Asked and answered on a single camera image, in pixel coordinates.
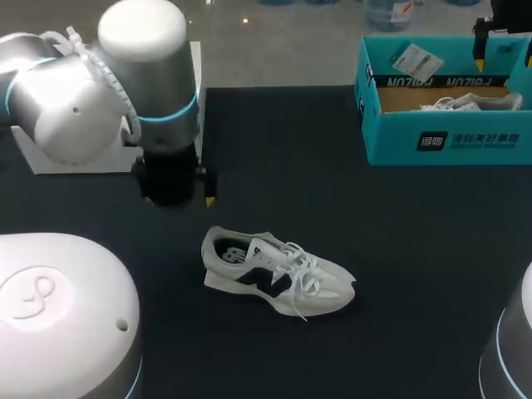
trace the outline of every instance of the black table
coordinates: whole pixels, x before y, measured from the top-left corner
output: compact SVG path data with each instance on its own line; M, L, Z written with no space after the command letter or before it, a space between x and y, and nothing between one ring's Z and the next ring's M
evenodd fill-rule
M32 176L0 135L0 234L103 244L140 293L145 397L478 398L477 367L532 259L529 168L372 168L352 87L209 90L219 202L147 204L129 175ZM208 227L269 230L349 269L309 323L203 286Z

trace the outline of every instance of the sneaker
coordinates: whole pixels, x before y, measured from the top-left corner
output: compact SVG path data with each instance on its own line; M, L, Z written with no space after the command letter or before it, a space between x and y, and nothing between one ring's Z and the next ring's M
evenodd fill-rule
M421 106L422 111L481 111L479 106L474 102L468 102L463 106L453 106L452 97L443 97L433 106Z
M271 233L243 234L213 227L201 247L204 284L226 293L257 295L287 316L336 312L355 297L355 278Z
M480 97L473 93L454 100L444 97L434 106L421 106L422 111L519 111L523 108L523 96L510 93L504 98Z
M523 108L523 96L520 93L510 93L504 98L489 98L470 93L448 102L447 105L460 109L471 103L480 111L520 111Z

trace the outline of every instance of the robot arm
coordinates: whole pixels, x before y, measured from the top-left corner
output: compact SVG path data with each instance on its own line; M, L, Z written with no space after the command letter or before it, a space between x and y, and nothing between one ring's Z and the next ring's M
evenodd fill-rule
M532 20L526 12L530 0L491 0L493 17L478 18L473 27L475 33L475 46L473 57L480 71L484 71L485 48L490 31L507 31L513 33L532 32ZM529 45L527 67L532 67L532 42Z
M166 0L122 0L85 47L73 29L0 38L0 127L20 126L51 160L90 162L116 143L123 116L143 156L132 166L142 195L179 205L216 178L200 167L198 102L186 21Z

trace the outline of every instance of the shoebox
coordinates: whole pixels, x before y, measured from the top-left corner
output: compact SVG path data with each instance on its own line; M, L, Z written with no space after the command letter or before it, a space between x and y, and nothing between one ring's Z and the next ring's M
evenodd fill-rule
M364 37L355 97L371 165L532 165L529 39L492 37L480 72L473 37ZM520 111L421 111L469 93L523 96Z

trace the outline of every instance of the white shoe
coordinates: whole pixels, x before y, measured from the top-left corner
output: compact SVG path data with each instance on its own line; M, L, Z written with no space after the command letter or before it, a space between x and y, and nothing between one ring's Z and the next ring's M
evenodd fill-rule
M287 316L335 312L355 297L355 278L344 268L283 243L271 233L243 234L212 227L201 247L204 284L226 293L266 299Z
M454 100L444 97L434 106L421 106L422 111L519 111L523 108L523 96L510 93L504 98L480 97L473 93Z

